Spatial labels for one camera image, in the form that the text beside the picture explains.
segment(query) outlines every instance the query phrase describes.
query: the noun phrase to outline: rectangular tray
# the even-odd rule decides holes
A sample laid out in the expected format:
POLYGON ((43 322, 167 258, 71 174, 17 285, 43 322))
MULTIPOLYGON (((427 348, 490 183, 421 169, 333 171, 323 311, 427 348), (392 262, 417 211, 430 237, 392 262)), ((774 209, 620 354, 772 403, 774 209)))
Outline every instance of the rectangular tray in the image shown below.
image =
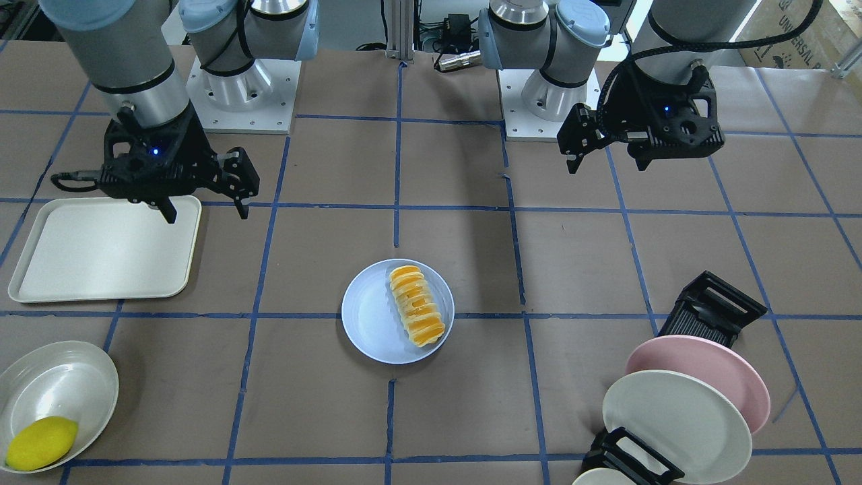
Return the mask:
POLYGON ((22 303, 165 298, 189 281, 201 202, 172 197, 177 222, 145 204, 114 198, 61 198, 45 204, 12 280, 22 303))

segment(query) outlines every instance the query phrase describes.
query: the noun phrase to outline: yellow lemon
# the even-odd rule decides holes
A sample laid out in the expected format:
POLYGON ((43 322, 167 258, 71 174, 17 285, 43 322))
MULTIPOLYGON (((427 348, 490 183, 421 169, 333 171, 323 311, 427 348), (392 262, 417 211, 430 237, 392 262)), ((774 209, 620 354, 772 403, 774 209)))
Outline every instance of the yellow lemon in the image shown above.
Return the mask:
POLYGON ((75 443, 78 423, 49 416, 18 433, 9 443, 6 464, 20 471, 33 471, 61 459, 75 443))

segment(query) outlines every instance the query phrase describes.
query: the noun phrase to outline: gray floor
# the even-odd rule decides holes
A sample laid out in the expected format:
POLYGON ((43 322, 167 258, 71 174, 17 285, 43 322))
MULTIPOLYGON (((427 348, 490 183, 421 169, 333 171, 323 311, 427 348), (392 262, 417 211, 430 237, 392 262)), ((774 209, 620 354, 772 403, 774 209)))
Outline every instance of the gray floor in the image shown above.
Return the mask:
MULTIPOLYGON (((173 52, 187 72, 191 48, 173 52)), ((771 422, 728 483, 862 482, 862 109, 844 85, 719 67, 713 157, 639 173, 614 146, 570 176, 552 144, 504 140, 494 72, 430 63, 324 50, 291 137, 212 135, 248 149, 261 192, 247 221, 198 193, 176 297, 0 294, 0 368, 78 339, 121 379, 84 454, 2 482, 567 485, 629 352, 704 269, 770 307, 734 349, 771 422), (407 366, 360 354, 339 320, 354 275, 391 257, 435 268, 457 309, 440 351, 407 366)), ((6 287, 37 211, 69 196, 41 175, 96 167, 108 118, 62 44, 0 44, 0 72, 6 287)))

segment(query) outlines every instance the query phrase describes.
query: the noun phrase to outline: plate holder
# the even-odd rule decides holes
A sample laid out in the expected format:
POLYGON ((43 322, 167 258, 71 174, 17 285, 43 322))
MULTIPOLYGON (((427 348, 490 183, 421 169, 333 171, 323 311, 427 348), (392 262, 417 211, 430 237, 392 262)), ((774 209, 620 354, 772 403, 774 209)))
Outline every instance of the plate holder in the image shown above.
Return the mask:
POLYGON ((689 335, 730 348, 743 327, 765 314, 765 306, 704 271, 683 288, 659 337, 689 335))
POLYGON ((602 429, 596 435, 596 439, 593 440, 590 447, 590 452, 587 453, 583 460, 581 471, 585 472, 596 468, 615 469, 623 473, 636 485, 669 485, 674 480, 685 476, 685 473, 671 463, 670 460, 624 427, 616 428, 611 432, 602 429), (661 475, 653 473, 643 463, 620 448, 619 441, 624 438, 637 444, 639 448, 655 458, 667 470, 661 475))

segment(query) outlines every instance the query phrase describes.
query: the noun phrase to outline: plate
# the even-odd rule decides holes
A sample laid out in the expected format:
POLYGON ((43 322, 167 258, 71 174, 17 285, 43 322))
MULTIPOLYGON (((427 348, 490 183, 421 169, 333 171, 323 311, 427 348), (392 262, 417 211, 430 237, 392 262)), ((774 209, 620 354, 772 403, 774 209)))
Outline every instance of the plate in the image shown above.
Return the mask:
POLYGON ((572 485, 632 485, 621 471, 609 468, 587 470, 572 482, 572 485))
MULTIPOLYGON (((626 427, 680 468, 677 482, 718 483, 738 475, 752 455, 752 435, 740 412, 709 384, 670 370, 623 376, 604 396, 604 425, 626 427)), ((640 448, 620 448, 651 471, 664 472, 640 448)))
POLYGON ((341 301, 341 321, 347 337, 360 352, 379 362, 405 364, 430 356, 446 341, 455 321, 455 302, 449 285, 431 267, 418 261, 391 259, 376 262, 353 278, 341 301), (408 340, 389 289, 389 273, 407 264, 417 266, 425 275, 446 325, 443 336, 424 347, 416 347, 408 340))
POLYGON ((734 403, 751 433, 769 420, 769 389, 739 354, 705 338, 666 335, 642 343, 632 352, 626 374, 663 369, 690 375, 715 387, 734 403))
POLYGON ((38 473, 73 459, 102 434, 119 391, 114 363, 92 343, 51 343, 18 359, 0 375, 0 469, 38 473), (7 467, 6 451, 12 438, 48 416, 78 423, 72 449, 45 468, 20 471, 7 467))
POLYGON ((59 198, 36 215, 9 297, 22 303, 165 298, 185 288, 201 220, 191 195, 172 197, 168 224, 146 204, 59 198))

